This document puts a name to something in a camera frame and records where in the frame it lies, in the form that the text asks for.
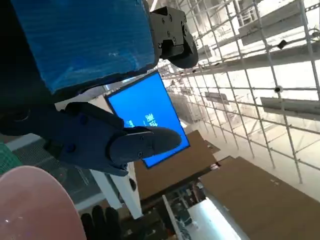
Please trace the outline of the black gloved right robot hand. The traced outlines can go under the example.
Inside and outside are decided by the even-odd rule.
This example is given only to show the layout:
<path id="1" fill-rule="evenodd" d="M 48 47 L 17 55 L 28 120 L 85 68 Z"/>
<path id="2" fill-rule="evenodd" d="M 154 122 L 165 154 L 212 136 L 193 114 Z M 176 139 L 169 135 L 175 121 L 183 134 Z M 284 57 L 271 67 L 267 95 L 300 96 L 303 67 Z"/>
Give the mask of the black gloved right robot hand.
<path id="1" fill-rule="evenodd" d="M 93 207 L 91 213 L 80 216 L 87 240 L 121 240 L 122 230 L 119 213 L 112 207 Z"/>

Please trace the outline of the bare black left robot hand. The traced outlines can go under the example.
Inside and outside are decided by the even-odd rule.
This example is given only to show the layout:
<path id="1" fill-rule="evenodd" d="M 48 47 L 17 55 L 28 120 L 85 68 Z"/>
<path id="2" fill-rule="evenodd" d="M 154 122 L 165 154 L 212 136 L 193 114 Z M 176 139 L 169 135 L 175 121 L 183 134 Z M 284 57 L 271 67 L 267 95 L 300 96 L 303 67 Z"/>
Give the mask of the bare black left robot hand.
<path id="1" fill-rule="evenodd" d="M 174 150 L 175 130 L 125 127 L 88 102 L 55 104 L 146 73 L 159 59 L 194 67 L 186 14 L 144 0 L 3 0 L 0 3 L 0 132 L 35 134 L 57 160 L 126 176 L 126 164 Z"/>

